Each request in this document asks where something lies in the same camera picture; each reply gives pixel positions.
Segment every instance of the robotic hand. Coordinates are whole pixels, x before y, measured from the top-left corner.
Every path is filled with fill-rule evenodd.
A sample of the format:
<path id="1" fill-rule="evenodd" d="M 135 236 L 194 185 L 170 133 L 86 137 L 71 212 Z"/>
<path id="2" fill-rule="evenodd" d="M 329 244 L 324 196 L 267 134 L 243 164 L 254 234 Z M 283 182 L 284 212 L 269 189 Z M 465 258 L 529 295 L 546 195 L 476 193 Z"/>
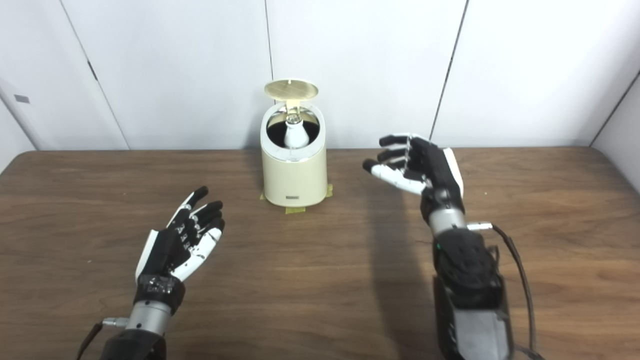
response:
<path id="1" fill-rule="evenodd" d="M 455 360 L 503 360 L 516 348 L 531 359 L 535 352 L 533 305 L 520 257 L 511 238 L 489 222 L 467 223 L 463 182 L 451 149 L 412 134 L 380 138 L 388 147 L 364 169 L 395 187 L 422 196 L 420 211 L 433 233 L 433 291 L 438 344 Z M 504 278 L 497 247 L 486 247 L 475 231 L 497 231 L 514 255 L 529 307 L 529 348 L 514 347 Z"/>
<path id="2" fill-rule="evenodd" d="M 208 189 L 199 188 L 178 207 L 166 228 L 151 230 L 136 269 L 136 295 L 128 318 L 107 318 L 83 341 L 82 353 L 103 325 L 124 327 L 107 340 L 101 360 L 165 360 L 164 331 L 182 304 L 183 282 L 207 259 L 222 236 L 222 202 L 193 210 Z"/>

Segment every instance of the cream appliance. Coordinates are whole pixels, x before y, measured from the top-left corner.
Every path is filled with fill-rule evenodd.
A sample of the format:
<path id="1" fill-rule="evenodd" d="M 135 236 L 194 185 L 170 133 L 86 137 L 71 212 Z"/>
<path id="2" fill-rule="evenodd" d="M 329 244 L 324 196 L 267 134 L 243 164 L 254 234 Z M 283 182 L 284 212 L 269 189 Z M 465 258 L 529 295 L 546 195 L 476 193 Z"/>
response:
<path id="1" fill-rule="evenodd" d="M 320 109 L 307 101 L 315 85 L 297 79 L 264 87 L 277 103 L 260 127 L 264 197 L 273 204 L 298 208 L 326 197 L 326 130 Z"/>

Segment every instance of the wooden table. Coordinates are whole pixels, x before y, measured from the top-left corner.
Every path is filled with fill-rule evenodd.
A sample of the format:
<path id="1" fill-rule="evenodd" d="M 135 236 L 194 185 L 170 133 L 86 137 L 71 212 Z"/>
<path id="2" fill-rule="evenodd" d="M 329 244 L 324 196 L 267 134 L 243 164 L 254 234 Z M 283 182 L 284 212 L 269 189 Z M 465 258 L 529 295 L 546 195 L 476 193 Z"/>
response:
<path id="1" fill-rule="evenodd" d="M 438 359 L 419 199 L 329 152 L 334 196 L 285 215 L 257 151 L 29 152 L 0 176 L 0 359 L 72 359 L 127 316 L 148 230 L 206 184 L 225 234 L 187 282 L 171 360 Z M 547 359 L 640 358 L 640 199 L 588 148 L 460 149 L 469 220 L 512 235 Z M 488 243 L 499 243 L 487 233 Z M 503 252 L 516 342 L 524 296 Z M 96 359 L 105 329 L 85 359 Z"/>

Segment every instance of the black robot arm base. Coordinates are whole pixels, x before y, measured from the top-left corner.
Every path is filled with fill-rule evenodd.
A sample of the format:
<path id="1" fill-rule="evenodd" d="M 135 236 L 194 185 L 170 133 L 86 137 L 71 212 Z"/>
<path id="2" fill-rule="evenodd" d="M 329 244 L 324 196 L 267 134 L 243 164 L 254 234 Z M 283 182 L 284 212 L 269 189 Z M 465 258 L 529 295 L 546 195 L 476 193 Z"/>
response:
<path id="1" fill-rule="evenodd" d="M 153 332 L 125 330 L 107 340 L 100 360 L 166 360 L 166 343 Z"/>
<path id="2" fill-rule="evenodd" d="M 499 281 L 504 284 L 501 275 Z M 495 307 L 456 306 L 453 293 L 433 278 L 438 345 L 446 360 L 507 360 L 513 357 L 511 319 L 504 287 Z"/>

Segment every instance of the cable connector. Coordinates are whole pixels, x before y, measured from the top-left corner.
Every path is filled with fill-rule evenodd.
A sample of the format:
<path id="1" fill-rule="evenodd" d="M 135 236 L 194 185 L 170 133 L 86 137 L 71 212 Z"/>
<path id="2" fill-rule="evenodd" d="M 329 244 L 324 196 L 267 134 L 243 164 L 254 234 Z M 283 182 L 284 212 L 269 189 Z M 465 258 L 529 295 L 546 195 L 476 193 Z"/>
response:
<path id="1" fill-rule="evenodd" d="M 106 318 L 102 321 L 104 326 L 125 327 L 129 323 L 129 318 Z"/>
<path id="2" fill-rule="evenodd" d="M 469 222 L 467 223 L 467 229 L 471 231 L 491 230 L 493 229 L 493 224 L 488 221 Z"/>

